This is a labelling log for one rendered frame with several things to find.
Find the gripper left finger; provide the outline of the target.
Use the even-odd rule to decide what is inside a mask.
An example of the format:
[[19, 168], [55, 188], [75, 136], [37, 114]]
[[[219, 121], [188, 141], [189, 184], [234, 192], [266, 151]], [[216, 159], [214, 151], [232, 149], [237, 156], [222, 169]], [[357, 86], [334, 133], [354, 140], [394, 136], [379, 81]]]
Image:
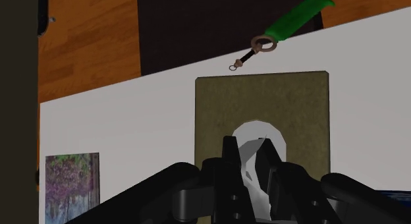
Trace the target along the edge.
[[67, 224], [197, 224], [206, 216], [210, 224], [256, 224], [234, 136], [201, 169], [175, 163]]

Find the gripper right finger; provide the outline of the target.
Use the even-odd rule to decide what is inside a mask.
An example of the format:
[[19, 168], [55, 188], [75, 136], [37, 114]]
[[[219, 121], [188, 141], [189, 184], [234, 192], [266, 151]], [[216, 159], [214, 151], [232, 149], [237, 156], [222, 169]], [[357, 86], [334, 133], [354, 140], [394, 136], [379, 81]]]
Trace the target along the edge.
[[256, 173], [269, 196], [270, 216], [296, 224], [411, 224], [411, 208], [340, 173], [317, 181], [281, 161], [270, 139], [256, 154]]

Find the white spoon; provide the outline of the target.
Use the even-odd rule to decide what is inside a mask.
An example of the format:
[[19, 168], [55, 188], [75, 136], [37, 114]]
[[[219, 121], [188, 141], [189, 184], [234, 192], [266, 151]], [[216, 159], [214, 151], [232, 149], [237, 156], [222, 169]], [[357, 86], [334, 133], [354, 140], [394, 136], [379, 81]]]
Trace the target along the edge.
[[262, 190], [260, 179], [256, 173], [256, 152], [263, 141], [270, 139], [281, 160], [287, 156], [287, 144], [273, 125], [263, 121], [249, 121], [240, 125], [234, 132], [241, 160], [241, 175], [244, 186], [248, 189], [256, 221], [273, 223], [270, 217], [271, 204], [269, 195]]

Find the dark blue flat object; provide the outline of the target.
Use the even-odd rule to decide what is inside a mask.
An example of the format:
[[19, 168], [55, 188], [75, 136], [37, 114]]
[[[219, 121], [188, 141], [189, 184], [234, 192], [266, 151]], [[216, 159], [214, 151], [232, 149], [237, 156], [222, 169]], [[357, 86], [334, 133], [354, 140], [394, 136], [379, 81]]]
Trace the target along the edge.
[[373, 193], [373, 199], [382, 206], [402, 205], [411, 208], [411, 191], [401, 190], [376, 190]]

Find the olive square mat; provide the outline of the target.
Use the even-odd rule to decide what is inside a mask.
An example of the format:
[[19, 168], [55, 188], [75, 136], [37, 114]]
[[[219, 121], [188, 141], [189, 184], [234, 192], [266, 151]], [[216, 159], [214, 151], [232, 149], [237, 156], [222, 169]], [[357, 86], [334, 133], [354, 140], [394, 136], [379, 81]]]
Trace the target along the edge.
[[263, 121], [286, 144], [284, 161], [319, 180], [331, 170], [329, 75], [325, 71], [201, 77], [195, 83], [194, 163], [221, 156], [223, 137]]

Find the book with purple floral cover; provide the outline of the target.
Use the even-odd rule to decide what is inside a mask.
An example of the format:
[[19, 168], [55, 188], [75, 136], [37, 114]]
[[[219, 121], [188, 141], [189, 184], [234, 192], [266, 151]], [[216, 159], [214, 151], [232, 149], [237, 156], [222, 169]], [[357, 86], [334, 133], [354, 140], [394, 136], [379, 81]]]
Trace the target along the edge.
[[45, 224], [65, 224], [99, 204], [98, 153], [45, 158]]

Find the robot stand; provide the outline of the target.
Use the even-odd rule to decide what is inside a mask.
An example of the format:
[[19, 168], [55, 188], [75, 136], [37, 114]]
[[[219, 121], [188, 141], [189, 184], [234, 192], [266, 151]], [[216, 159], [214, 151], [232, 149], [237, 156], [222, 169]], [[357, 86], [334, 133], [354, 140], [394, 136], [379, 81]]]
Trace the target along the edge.
[[146, 76], [250, 47], [303, 0], [137, 0]]

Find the dark tall furniture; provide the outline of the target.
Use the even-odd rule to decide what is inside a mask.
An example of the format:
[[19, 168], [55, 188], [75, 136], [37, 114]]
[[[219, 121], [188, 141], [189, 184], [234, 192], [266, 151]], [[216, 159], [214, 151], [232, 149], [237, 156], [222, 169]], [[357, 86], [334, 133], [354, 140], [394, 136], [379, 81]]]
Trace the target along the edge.
[[38, 224], [38, 0], [0, 0], [0, 224]]

